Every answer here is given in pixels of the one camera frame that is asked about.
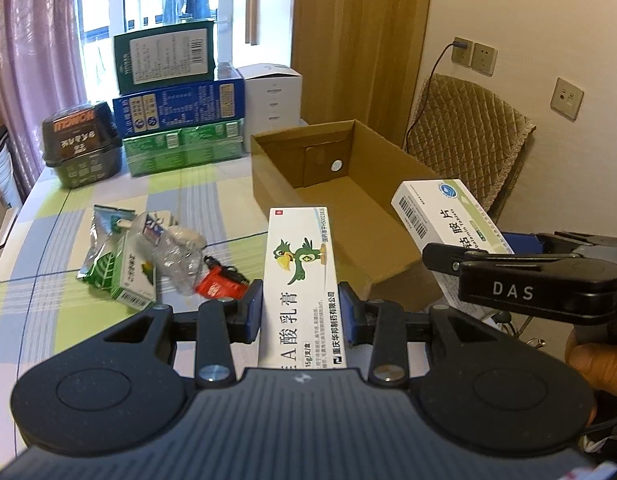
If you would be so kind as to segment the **person's right hand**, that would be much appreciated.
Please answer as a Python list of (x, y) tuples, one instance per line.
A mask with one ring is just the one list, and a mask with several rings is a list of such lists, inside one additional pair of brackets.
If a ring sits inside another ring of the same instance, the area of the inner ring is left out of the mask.
[(593, 390), (617, 396), (617, 347), (580, 344), (572, 330), (564, 350), (567, 364), (583, 376)]

